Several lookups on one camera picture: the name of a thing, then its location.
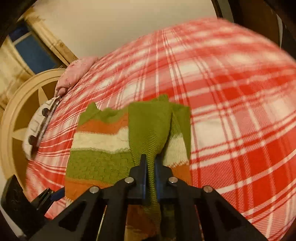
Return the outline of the green striped knit sweater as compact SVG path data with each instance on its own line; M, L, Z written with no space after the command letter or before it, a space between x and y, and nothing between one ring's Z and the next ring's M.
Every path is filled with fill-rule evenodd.
M127 212L126 240L143 240L159 233L160 213L154 186L154 160L160 155L173 175L192 184L191 126L188 106L163 94L122 109L100 110L90 103L81 113L66 168L65 198L71 204L92 186L110 187L125 178L146 155L149 190L146 205Z

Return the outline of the black bedside object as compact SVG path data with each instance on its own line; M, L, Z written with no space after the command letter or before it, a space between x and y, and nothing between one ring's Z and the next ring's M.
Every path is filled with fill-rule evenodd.
M1 206L27 238L31 238L45 224L44 216L27 200L16 175L6 182Z

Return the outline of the white car print pillow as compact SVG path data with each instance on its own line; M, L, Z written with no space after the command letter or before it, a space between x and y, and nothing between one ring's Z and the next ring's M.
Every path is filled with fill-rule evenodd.
M60 97L45 101L34 113L25 132L22 148L25 157L30 160L36 154L47 126L60 103Z

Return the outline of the cream wooden headboard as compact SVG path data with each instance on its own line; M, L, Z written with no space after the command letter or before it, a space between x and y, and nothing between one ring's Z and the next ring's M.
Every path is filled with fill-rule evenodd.
M65 70L50 69L24 82L9 101L1 119L1 168L6 179L16 175L22 188L26 186L28 160L22 143L36 110L54 95L55 86Z

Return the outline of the red white plaid bedsheet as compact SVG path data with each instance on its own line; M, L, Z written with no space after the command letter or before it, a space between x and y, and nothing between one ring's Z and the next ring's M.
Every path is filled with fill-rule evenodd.
M295 61L265 37L221 19L143 36L98 58L57 106L25 193L65 187L81 113L167 95L190 109L192 186L210 185L268 240L295 219Z

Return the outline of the beige patterned curtain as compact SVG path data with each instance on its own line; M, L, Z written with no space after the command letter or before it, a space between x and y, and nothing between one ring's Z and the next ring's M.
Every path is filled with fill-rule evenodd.
M33 8L16 22L1 45L1 111L33 75L66 68L76 55L45 25Z

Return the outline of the pink pillow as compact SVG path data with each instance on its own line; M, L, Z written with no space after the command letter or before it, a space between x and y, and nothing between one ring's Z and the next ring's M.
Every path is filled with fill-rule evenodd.
M97 60L98 57L93 56L73 61L59 78L55 87L54 97L62 97L69 92Z

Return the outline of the dark brown wooden door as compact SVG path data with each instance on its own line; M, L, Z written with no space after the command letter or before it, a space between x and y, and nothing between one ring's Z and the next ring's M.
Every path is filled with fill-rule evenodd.
M295 58L295 1L212 1L217 17L253 30Z

